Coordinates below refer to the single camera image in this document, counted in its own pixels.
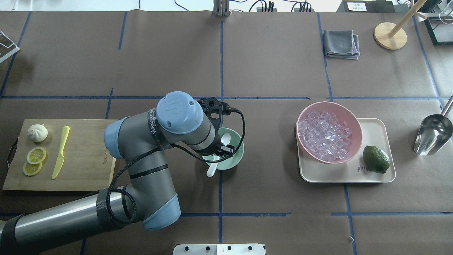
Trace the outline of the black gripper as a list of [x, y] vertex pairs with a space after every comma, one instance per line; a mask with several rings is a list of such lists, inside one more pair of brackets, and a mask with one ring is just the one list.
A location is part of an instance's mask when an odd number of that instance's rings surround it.
[[214, 140], [213, 143], [213, 155], [218, 156], [229, 156], [233, 155], [235, 147], [231, 144], [224, 144], [220, 139]]

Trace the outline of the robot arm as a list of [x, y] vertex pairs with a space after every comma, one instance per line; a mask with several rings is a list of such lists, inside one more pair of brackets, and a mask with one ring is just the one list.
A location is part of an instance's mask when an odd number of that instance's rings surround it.
[[221, 141], [224, 115], [243, 113], [215, 97], [195, 100], [170, 92], [155, 108], [107, 126], [104, 144], [126, 165], [109, 186], [78, 200], [32, 214], [21, 214], [1, 226], [2, 255], [39, 255], [43, 251], [116, 231], [141, 222], [145, 229], [165, 228], [180, 218], [178, 194], [165, 150], [177, 147], [199, 161], [233, 157], [238, 146]]

